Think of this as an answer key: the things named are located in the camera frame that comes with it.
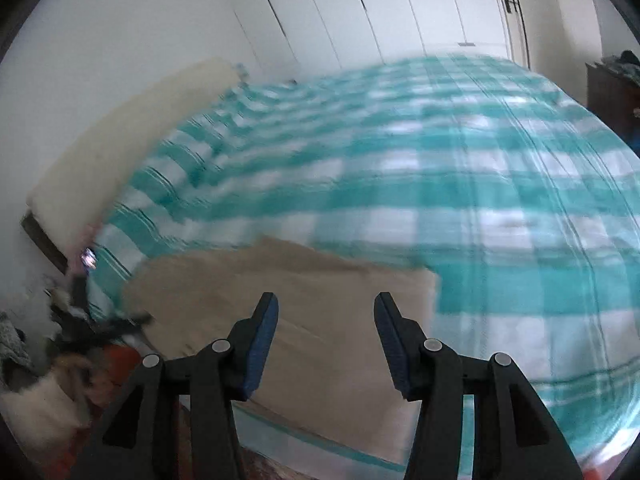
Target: wooden dresser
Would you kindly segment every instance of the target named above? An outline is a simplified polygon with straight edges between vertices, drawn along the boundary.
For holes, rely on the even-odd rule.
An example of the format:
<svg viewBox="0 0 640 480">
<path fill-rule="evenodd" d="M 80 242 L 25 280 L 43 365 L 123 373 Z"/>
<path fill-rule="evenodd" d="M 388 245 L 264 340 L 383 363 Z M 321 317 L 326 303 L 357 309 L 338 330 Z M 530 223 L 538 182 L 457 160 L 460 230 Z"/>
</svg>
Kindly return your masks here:
<svg viewBox="0 0 640 480">
<path fill-rule="evenodd" d="M 590 112 L 640 154 L 640 87 L 603 66 L 587 64 Z"/>
</svg>

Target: checkered bedspread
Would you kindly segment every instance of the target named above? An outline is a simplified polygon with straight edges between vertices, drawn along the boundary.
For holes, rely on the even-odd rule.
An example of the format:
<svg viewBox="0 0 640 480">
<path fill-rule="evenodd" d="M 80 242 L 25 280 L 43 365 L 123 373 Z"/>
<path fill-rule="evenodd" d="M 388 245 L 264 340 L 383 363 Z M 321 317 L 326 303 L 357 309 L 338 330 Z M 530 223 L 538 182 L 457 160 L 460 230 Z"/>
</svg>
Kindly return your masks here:
<svg viewBox="0 0 640 480">
<path fill-rule="evenodd" d="M 147 258 L 261 234 L 429 267 L 430 335 L 509 353 L 581 456 L 640 426 L 639 225 L 640 160 L 596 117 L 509 61 L 427 57 L 184 121 L 108 217 L 90 299 L 113 315 Z"/>
</svg>

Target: metal screw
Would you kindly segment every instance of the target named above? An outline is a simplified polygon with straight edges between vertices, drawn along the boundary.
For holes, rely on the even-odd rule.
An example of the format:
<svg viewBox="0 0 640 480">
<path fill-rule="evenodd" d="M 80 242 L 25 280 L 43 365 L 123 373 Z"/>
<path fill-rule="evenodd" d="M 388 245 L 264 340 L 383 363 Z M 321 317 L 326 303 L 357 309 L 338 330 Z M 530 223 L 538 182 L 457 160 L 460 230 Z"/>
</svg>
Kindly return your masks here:
<svg viewBox="0 0 640 480">
<path fill-rule="evenodd" d="M 211 349 L 214 352 L 217 352 L 219 354 L 222 354 L 222 352 L 226 352 L 230 348 L 231 348 L 231 343 L 226 339 L 218 339 L 217 341 L 214 341 L 213 344 L 211 345 Z"/>
<path fill-rule="evenodd" d="M 160 362 L 160 358 L 156 354 L 149 354 L 142 359 L 142 365 L 145 368 L 153 368 Z"/>
<path fill-rule="evenodd" d="M 500 366 L 509 366 L 511 364 L 511 358 L 507 354 L 503 354 L 502 352 L 498 352 L 495 356 L 495 362 L 497 362 Z"/>
<path fill-rule="evenodd" d="M 439 352 L 442 350 L 442 343 L 434 338 L 429 338 L 424 340 L 424 347 L 429 352 Z"/>
</svg>

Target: blue gripper pad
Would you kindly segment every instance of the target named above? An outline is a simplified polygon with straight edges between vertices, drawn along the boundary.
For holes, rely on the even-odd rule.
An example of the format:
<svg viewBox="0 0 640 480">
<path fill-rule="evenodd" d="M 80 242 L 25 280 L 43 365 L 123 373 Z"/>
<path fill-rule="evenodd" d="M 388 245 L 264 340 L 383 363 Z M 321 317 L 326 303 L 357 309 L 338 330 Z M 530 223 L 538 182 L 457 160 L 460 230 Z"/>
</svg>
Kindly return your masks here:
<svg viewBox="0 0 640 480">
<path fill-rule="evenodd" d="M 246 374 L 242 389 L 247 399 L 260 385 L 264 364 L 278 324 L 278 310 L 278 298 L 275 294 L 265 292 L 252 315 L 252 320 L 259 324 L 246 356 Z"/>
<path fill-rule="evenodd" d="M 402 317 L 388 292 L 382 292 L 376 296 L 373 304 L 373 319 L 394 386 L 406 398 L 410 390 L 409 356 L 398 332 L 398 324 L 402 322 Z"/>
</svg>

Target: tan cushion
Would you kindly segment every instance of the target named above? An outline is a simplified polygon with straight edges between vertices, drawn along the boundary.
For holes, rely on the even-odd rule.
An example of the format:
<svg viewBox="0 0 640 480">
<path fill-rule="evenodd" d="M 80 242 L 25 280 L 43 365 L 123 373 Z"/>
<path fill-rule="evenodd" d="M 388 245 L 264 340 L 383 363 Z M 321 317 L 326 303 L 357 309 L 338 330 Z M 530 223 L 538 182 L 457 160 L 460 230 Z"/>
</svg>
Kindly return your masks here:
<svg viewBox="0 0 640 480">
<path fill-rule="evenodd" d="M 63 252 L 72 247 L 84 225 L 102 218 L 159 139 L 238 82 L 229 63 L 212 58 L 162 79 L 82 134 L 27 200 L 53 243 Z"/>
<path fill-rule="evenodd" d="M 381 290 L 429 333 L 439 277 L 347 260 L 262 238 L 237 251 L 147 260 L 123 291 L 128 312 L 150 313 L 149 342 L 166 358 L 191 355 L 250 316 L 260 295 L 280 315 L 260 388 L 244 409 L 395 463 L 406 459 L 420 404 L 394 388 L 373 320 Z"/>
</svg>

